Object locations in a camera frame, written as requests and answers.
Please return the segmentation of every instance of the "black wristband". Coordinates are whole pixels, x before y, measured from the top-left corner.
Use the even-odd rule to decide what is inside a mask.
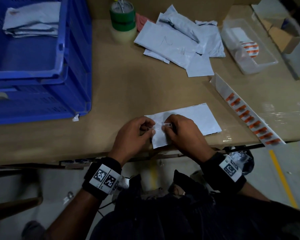
[[[220,163],[222,163],[225,159],[226,158],[223,154],[217,152],[208,161],[201,163],[200,167],[202,169],[204,179],[213,190],[219,190],[222,193],[235,194],[242,189],[247,180],[243,175],[241,175],[236,181],[234,181],[231,177],[231,172],[226,173],[224,169],[220,167]],[[233,172],[238,169],[235,164],[227,166],[230,166],[230,168],[233,169]]]
[[[98,160],[98,162],[94,162],[90,165],[86,175],[84,176],[82,188],[99,200],[104,200],[108,196],[108,194],[93,186],[89,182],[102,164],[109,167],[118,174],[121,174],[122,171],[120,163],[111,157],[103,157]]]

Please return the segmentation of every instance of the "hand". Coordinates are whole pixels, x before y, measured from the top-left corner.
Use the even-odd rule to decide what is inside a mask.
[[[120,162],[122,167],[130,158],[140,152],[147,140],[156,133],[154,129],[151,129],[155,124],[152,119],[145,116],[126,123],[119,130],[108,157]],[[140,129],[146,131],[142,136],[140,136]]]
[[[176,133],[168,126],[163,126],[162,130],[170,137],[172,143],[184,155],[196,162],[205,162],[215,153],[207,143],[193,120],[179,114],[170,115],[165,123],[173,123]]]

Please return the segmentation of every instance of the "crate handle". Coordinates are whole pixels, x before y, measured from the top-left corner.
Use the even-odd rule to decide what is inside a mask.
[[[16,92],[17,89],[14,87],[0,87],[0,92]]]

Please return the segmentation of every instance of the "person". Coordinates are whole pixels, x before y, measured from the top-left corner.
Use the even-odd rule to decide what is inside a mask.
[[[273,202],[250,185],[240,170],[223,169],[229,159],[214,151],[196,124],[172,114],[162,129],[180,152],[196,161],[214,190],[175,171],[174,183],[185,194],[173,193],[143,200],[140,175],[130,179],[114,211],[105,215],[90,239],[300,239],[300,211]],[[138,117],[118,132],[108,157],[93,163],[82,189],[45,231],[43,239],[85,239],[102,200],[108,195],[121,168],[155,134],[155,122]],[[98,180],[104,174],[109,180]]]

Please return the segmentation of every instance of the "open cardboard box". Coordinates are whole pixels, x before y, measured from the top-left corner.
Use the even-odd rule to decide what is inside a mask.
[[[290,54],[300,42],[296,28],[286,18],[260,19],[268,34],[282,53]]]

